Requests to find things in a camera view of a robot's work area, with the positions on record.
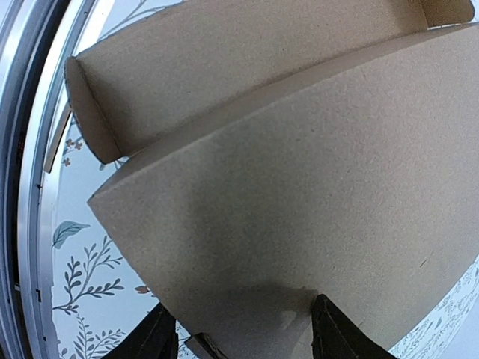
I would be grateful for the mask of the aluminium front rail frame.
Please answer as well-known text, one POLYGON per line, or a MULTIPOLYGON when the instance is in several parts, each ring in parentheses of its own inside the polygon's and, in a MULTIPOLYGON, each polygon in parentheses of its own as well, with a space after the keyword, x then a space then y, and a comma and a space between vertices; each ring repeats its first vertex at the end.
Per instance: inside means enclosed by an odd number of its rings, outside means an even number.
POLYGON ((50 219, 69 120, 64 62, 96 39, 110 1, 4 1, 1 5, 1 356, 54 358, 50 219))

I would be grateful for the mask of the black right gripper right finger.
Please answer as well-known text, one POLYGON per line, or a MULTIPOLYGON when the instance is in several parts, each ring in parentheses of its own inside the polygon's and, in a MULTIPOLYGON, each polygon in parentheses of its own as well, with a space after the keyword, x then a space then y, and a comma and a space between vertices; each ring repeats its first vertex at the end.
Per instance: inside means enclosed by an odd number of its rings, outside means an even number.
POLYGON ((366 336, 326 295, 311 307, 314 359, 396 359, 366 336))

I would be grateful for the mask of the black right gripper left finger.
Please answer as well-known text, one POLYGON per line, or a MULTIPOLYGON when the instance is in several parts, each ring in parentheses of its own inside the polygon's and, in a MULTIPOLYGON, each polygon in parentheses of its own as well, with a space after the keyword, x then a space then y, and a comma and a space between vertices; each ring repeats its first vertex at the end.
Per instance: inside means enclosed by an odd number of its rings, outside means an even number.
POLYGON ((103 359, 177 359, 176 319, 158 303, 103 359))

